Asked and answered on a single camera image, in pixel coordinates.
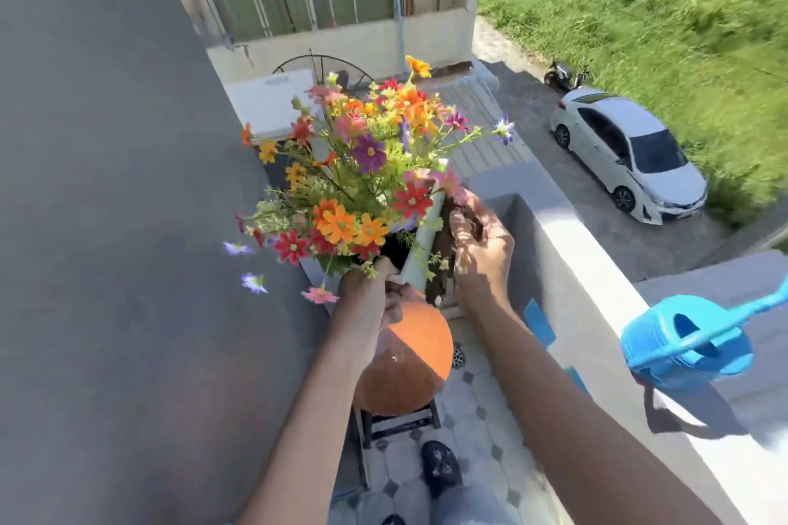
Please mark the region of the arched metal wheel frame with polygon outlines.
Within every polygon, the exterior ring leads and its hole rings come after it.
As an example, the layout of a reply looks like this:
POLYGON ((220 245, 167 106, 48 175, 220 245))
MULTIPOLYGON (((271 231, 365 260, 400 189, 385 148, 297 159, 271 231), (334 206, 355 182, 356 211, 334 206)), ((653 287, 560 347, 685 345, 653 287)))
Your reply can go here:
POLYGON ((281 62, 272 75, 307 70, 312 74, 314 84, 329 85, 330 73, 337 75, 337 86, 347 92, 359 92, 374 81, 373 77, 361 67, 333 55, 309 52, 281 62))

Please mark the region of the blue plastic watering can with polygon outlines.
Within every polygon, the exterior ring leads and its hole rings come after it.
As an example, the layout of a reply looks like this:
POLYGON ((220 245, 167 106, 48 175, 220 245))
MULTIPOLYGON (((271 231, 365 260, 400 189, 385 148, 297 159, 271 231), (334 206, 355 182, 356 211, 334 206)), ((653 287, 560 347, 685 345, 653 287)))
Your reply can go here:
POLYGON ((688 390, 748 371, 754 348, 744 326, 788 303, 788 278, 771 294, 726 309, 702 297, 675 295, 623 328, 629 371, 660 390, 688 390))

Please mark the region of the blue tape patch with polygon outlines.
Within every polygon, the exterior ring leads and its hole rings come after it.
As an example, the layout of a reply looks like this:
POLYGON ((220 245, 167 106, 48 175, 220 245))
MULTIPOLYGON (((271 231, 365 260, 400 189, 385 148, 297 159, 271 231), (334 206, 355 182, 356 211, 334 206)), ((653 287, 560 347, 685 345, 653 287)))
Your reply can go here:
POLYGON ((534 298, 531 298, 524 308, 523 318, 530 332, 545 349, 548 349, 557 340, 556 332, 546 313, 534 298))
POLYGON ((578 389, 584 392, 587 396, 592 398, 591 392, 589 391, 586 383, 582 379, 581 375, 578 373, 575 367, 566 367, 564 372, 570 377, 572 382, 576 385, 578 389))

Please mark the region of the person's left hand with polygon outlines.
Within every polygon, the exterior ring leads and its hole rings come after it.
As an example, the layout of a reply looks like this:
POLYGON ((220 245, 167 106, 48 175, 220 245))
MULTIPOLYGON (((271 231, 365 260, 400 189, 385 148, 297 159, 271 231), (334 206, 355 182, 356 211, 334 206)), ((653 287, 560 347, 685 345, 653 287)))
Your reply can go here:
POLYGON ((340 280, 339 301, 333 310, 331 324, 341 333, 363 338, 379 333, 385 309, 385 282, 400 282, 399 270, 386 256, 378 257, 372 271, 349 270, 340 280))

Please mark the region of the white flat box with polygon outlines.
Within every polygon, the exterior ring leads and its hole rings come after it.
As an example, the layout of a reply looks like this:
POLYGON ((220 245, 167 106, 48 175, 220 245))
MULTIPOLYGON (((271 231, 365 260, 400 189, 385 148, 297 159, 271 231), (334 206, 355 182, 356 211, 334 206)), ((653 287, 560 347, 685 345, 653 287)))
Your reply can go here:
POLYGON ((291 103, 296 97, 312 114, 321 114, 319 105, 307 95, 314 86, 313 72, 308 69, 222 85, 242 126, 250 127, 252 138, 281 140, 289 136, 300 115, 291 103))

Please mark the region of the pale green flower pot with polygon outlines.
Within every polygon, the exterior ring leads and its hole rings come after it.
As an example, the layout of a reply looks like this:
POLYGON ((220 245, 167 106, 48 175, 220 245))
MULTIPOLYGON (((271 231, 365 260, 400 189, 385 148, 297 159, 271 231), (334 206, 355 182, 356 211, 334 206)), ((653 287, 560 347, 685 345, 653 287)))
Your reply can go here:
POLYGON ((446 195, 436 192, 431 199, 433 205, 424 217, 396 221, 392 235, 392 245, 396 248, 393 263, 399 270, 399 281, 409 283, 422 296, 426 295, 426 286, 432 274, 432 247, 436 235, 442 229, 440 213, 446 195))

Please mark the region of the green grass field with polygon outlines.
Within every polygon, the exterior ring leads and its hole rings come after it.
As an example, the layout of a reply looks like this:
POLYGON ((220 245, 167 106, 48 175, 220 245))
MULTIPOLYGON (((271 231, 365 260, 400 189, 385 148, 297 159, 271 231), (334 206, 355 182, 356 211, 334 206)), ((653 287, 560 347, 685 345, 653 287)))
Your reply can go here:
POLYGON ((480 0, 479 11, 662 119, 730 224, 788 192, 788 0, 480 0))

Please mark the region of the person's right hand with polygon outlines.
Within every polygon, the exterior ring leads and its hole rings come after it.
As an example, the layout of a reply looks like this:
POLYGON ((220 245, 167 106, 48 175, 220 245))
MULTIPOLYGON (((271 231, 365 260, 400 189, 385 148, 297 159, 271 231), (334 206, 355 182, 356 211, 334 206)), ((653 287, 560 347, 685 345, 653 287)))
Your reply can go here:
POLYGON ((514 238, 504 227, 504 245, 500 248, 456 250, 455 292, 465 315, 480 320, 494 311, 514 314, 507 291, 514 249, 514 238))

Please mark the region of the black metal stool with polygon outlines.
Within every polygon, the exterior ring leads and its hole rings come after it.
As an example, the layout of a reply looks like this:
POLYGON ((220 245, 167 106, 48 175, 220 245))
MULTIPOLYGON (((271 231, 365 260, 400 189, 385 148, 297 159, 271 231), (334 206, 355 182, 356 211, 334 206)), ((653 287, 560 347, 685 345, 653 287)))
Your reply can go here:
POLYGON ((373 443, 396 434, 424 427, 433 427, 436 430, 442 427, 436 399, 405 415, 384 416, 356 409, 355 417, 360 432, 361 446, 364 450, 370 450, 373 443))

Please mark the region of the person's left forearm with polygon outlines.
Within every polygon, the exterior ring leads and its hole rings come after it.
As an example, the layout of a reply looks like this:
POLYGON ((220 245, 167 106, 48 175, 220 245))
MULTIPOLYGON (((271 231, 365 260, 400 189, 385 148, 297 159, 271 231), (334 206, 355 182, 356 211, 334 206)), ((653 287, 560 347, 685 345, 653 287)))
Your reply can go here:
POLYGON ((332 320, 259 484, 233 525, 328 525, 355 388, 382 321, 332 320))

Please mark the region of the white car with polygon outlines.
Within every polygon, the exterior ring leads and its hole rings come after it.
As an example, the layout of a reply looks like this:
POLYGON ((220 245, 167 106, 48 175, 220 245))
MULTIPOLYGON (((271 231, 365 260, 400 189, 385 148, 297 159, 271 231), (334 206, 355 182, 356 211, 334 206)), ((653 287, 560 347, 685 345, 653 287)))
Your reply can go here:
POLYGON ((572 90, 557 101, 549 130, 636 221, 662 226, 705 206, 702 172, 665 124, 630 98, 587 86, 572 90))

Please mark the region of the person's right forearm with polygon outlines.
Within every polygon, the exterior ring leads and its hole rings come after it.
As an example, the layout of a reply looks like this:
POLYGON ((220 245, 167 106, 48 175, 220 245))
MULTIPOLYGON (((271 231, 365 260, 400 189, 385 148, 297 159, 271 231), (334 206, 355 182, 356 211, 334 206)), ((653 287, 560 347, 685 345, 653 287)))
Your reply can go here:
POLYGON ((460 300, 525 441, 574 525, 723 525, 572 381, 506 297, 466 292, 460 300))

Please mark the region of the black motor scooter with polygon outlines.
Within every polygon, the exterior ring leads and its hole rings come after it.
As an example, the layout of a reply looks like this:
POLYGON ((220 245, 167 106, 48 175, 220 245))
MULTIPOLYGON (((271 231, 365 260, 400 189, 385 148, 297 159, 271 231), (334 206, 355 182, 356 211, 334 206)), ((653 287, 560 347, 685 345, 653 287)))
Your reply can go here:
POLYGON ((583 69, 574 73, 566 63, 553 59, 543 82, 549 88, 566 93, 581 88, 589 79, 589 71, 583 69))

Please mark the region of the round orange clay pot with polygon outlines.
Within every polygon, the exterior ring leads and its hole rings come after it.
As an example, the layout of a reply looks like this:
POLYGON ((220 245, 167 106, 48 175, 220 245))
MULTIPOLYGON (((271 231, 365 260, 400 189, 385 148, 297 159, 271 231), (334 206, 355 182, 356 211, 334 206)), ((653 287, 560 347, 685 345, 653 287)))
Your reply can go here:
POLYGON ((355 389, 352 406, 399 417, 428 405, 451 372, 454 344, 446 318, 425 301, 402 306, 403 317, 380 332, 376 355, 355 389))

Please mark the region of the brown soil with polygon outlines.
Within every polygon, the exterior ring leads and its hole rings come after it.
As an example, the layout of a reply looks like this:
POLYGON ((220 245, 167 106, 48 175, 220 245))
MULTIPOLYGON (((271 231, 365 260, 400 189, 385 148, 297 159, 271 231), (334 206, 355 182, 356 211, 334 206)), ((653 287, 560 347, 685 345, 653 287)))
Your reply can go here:
POLYGON ((431 248, 431 254, 437 259, 429 265, 433 276, 426 284, 426 301, 437 308, 451 301, 453 295, 456 246, 448 221, 453 206, 453 198, 446 198, 440 212, 443 226, 436 233, 431 248))

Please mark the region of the colourful artificial flower bunch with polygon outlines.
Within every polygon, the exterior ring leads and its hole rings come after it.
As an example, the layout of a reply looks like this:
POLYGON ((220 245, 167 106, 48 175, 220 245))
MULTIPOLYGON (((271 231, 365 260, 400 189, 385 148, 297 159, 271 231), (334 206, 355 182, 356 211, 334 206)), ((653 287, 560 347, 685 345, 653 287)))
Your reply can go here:
POLYGON ((407 81, 372 82, 364 96, 342 90, 330 73, 329 85, 307 91, 321 114, 294 98, 300 115, 283 140, 252 138, 243 127, 243 144, 263 164, 289 164, 283 187, 269 189, 250 215, 236 216, 239 231, 275 251, 280 263, 316 260, 322 281, 302 292, 314 304, 339 300, 328 278, 370 273, 380 256, 393 263, 396 221, 424 217, 436 192, 454 199, 462 179, 448 165, 450 153, 483 137, 506 147, 515 139, 507 118, 483 130, 439 93, 420 90, 415 79, 431 78, 430 65, 406 60, 407 81))

